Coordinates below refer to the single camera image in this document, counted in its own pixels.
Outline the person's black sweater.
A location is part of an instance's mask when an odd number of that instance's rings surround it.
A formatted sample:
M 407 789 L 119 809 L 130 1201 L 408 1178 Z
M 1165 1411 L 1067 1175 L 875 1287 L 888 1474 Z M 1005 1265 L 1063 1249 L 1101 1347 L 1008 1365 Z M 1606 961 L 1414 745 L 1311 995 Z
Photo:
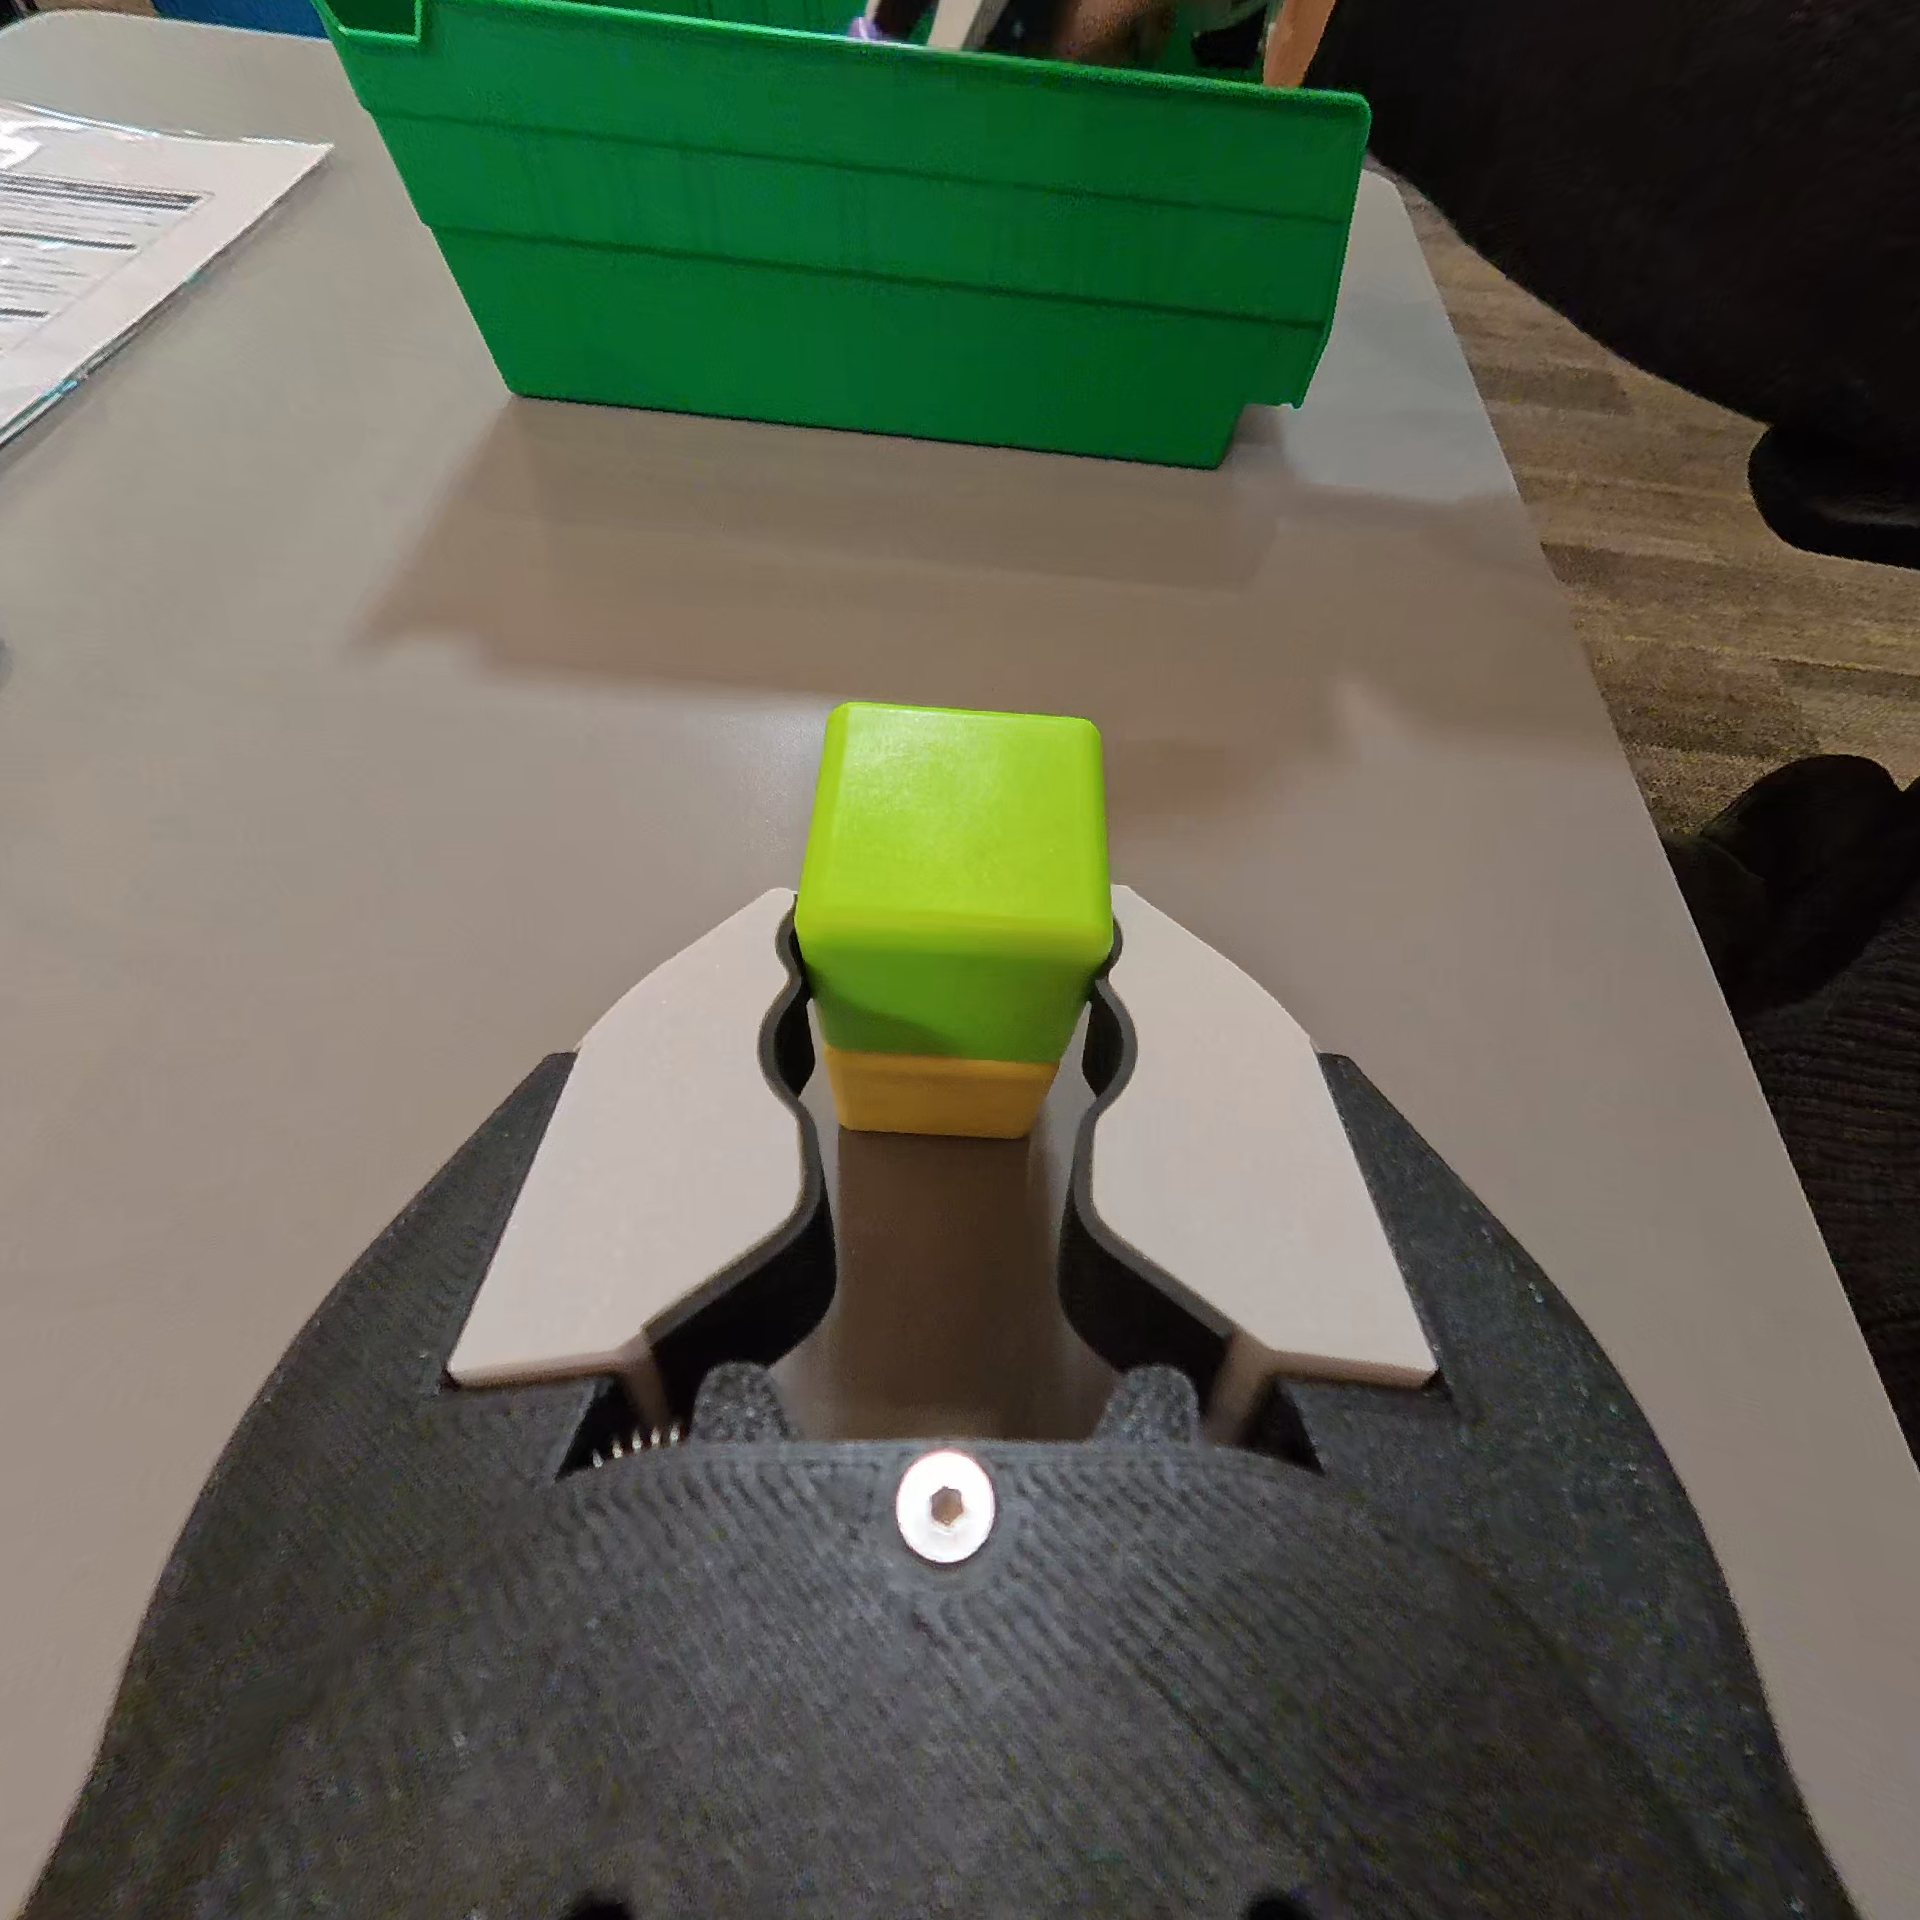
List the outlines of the person's black sweater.
M 1664 850 L 1918 1451 L 1918 786 L 1796 760 Z

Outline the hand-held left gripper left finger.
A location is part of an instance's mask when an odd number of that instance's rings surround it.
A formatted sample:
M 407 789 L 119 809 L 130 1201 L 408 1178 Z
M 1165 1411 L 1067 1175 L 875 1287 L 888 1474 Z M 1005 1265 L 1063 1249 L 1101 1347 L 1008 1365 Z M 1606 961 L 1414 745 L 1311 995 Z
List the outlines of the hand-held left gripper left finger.
M 776 1365 L 835 1297 L 798 897 L 775 887 L 582 1037 L 448 1379 L 621 1382 L 687 1424 L 708 1371 Z

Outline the yellow cube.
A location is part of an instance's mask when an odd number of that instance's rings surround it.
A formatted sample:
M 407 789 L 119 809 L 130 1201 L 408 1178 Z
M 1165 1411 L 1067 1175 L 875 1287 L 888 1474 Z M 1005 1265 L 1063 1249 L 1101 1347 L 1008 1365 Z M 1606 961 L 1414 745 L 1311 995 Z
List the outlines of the yellow cube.
M 1058 1072 L 1055 1063 L 832 1045 L 823 1049 L 823 1058 L 838 1125 L 877 1137 L 1026 1139 Z

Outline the grey desk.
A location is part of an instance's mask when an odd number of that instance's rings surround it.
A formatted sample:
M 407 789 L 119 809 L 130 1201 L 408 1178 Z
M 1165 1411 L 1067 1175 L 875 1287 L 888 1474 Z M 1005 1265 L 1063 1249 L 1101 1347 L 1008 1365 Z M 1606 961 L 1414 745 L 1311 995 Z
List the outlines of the grey desk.
M 844 699 L 1096 722 L 1117 879 L 1580 1310 L 1916 1915 L 1916 1466 L 1389 184 L 1205 474 L 517 400 L 310 40 L 40 14 L 4 96 L 332 145 L 4 451 L 4 1915 L 284 1350 L 792 879 Z

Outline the lime green cube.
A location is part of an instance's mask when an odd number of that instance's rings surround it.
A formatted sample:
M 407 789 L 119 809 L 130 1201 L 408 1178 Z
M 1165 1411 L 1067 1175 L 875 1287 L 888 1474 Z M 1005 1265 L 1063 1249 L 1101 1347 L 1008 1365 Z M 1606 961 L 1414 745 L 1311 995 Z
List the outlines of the lime green cube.
M 835 707 L 795 934 L 830 1048 L 1054 1069 L 1112 952 L 1096 727 Z

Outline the green plastic bin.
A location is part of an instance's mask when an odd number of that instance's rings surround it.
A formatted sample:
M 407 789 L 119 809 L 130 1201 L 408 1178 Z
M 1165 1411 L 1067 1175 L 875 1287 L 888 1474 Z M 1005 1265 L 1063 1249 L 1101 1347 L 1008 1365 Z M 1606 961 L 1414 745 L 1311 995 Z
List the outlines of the green plastic bin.
M 1327 346 L 1348 91 L 852 5 L 317 11 L 518 399 L 1216 470 Z

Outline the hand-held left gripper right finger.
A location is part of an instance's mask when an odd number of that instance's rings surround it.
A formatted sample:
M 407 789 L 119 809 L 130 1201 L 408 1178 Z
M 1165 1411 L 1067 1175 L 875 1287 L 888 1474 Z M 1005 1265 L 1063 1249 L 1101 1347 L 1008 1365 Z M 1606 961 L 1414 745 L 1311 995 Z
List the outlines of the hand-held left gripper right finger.
M 1310 1037 L 1139 890 L 1111 909 L 1063 1206 L 1069 1329 L 1119 1374 L 1182 1374 L 1229 1445 L 1283 1382 L 1426 1390 L 1432 1339 Z

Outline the laminated paper sheet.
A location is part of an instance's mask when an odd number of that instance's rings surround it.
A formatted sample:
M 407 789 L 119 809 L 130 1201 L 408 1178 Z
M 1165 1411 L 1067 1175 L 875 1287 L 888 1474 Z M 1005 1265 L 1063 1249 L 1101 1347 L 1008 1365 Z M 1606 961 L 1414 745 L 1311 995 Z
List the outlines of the laminated paper sheet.
M 269 221 L 327 142 L 160 134 L 3 104 L 3 443 Z

